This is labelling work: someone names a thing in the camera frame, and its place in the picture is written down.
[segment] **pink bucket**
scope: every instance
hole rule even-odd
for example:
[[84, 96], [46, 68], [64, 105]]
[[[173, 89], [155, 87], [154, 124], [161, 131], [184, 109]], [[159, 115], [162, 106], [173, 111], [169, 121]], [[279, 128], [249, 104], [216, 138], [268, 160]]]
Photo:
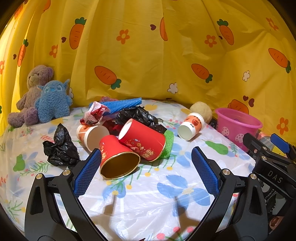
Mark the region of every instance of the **pink bucket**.
[[263, 126], [261, 121], [244, 112], [229, 108], [218, 108], [215, 112], [218, 115], [217, 131], [243, 151], [247, 151], [242, 138], [246, 133], [255, 136], [258, 129]]

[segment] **stuffed animal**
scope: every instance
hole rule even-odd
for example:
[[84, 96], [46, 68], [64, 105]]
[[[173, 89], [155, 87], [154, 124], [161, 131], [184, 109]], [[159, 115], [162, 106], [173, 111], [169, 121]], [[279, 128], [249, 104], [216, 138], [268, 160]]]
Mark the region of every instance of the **stuffed animal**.
[[30, 71], [27, 77], [28, 92], [17, 102], [17, 109], [21, 112], [12, 112], [8, 115], [7, 121], [14, 128], [21, 127], [24, 123], [27, 126], [38, 123], [38, 111], [35, 108], [35, 101], [40, 97], [41, 91], [37, 85], [45, 85], [54, 75], [54, 70], [45, 65], [38, 65]]
[[212, 119], [212, 110], [206, 103], [198, 101], [190, 107], [190, 111], [200, 114], [207, 124]]
[[35, 102], [38, 110], [38, 117], [41, 123], [51, 121], [53, 118], [61, 118], [70, 115], [72, 99], [67, 95], [68, 83], [57, 80], [48, 82], [45, 86], [38, 86], [42, 92], [39, 99]]

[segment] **blue plush toy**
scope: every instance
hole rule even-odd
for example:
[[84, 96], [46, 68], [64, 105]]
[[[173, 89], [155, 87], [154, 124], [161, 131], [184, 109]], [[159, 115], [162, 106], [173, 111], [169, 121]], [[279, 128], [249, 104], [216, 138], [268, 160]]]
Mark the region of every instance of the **blue plush toy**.
[[53, 118], [61, 118], [70, 115], [72, 99], [67, 95], [68, 83], [57, 80], [49, 81], [45, 86], [38, 86], [41, 89], [41, 96], [35, 102], [38, 110], [38, 117], [41, 123], [51, 121]]

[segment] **crumpled black plastic bag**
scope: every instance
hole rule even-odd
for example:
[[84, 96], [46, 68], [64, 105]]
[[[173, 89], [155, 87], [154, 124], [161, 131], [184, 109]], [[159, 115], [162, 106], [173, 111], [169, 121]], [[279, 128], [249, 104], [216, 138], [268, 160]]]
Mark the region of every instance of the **crumpled black plastic bag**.
[[77, 147], [72, 142], [66, 127], [61, 123], [57, 126], [54, 134], [54, 143], [43, 142], [44, 154], [48, 156], [47, 161], [54, 166], [74, 167], [79, 161]]
[[130, 118], [133, 118], [134, 120], [141, 122], [142, 124], [162, 134], [164, 134], [167, 130], [163, 125], [158, 123], [155, 116], [149, 114], [149, 112], [141, 106], [122, 109], [117, 114], [115, 123], [124, 125]]

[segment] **orange and white paper cup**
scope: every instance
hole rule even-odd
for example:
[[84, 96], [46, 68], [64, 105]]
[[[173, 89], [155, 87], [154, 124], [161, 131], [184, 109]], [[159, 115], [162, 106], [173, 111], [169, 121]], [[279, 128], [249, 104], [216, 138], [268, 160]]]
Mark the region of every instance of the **orange and white paper cup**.
[[140, 163], [140, 156], [130, 148], [121, 145], [113, 135], [100, 141], [102, 162], [100, 174], [106, 179], [118, 179], [131, 174]]
[[109, 131], [104, 126], [80, 125], [77, 128], [76, 135], [82, 145], [92, 152], [94, 148], [99, 149], [100, 140], [109, 135]]
[[165, 136], [144, 124], [129, 119], [121, 129], [118, 140], [147, 161], [156, 160], [165, 148]]
[[178, 127], [178, 135], [181, 139], [189, 141], [205, 126], [203, 117], [198, 113], [190, 113], [184, 122]]

